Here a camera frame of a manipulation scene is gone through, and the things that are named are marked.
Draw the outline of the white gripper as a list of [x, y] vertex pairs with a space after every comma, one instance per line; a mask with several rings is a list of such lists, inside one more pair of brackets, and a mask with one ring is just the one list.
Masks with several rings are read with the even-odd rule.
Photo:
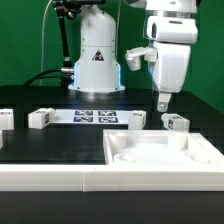
[[160, 42], [154, 42], [153, 47], [157, 50], [157, 57], [152, 69], [152, 78], [160, 91], [157, 110], [166, 112], [171, 93], [178, 93], [184, 84], [191, 48], [183, 44]]

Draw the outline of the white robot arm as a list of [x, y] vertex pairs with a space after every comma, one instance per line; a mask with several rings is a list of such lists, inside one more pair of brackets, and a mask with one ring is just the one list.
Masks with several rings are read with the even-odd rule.
[[[143, 8], [147, 47], [126, 52], [132, 71], [148, 62], [155, 90], [159, 94], [157, 110], [165, 112], [171, 95], [181, 91], [189, 64], [191, 45], [198, 30], [191, 17], [197, 12], [196, 0], [124, 0]], [[74, 82], [69, 89], [89, 99], [121, 92], [121, 68], [116, 59], [116, 23], [95, 3], [81, 8], [81, 52], [74, 65]]]

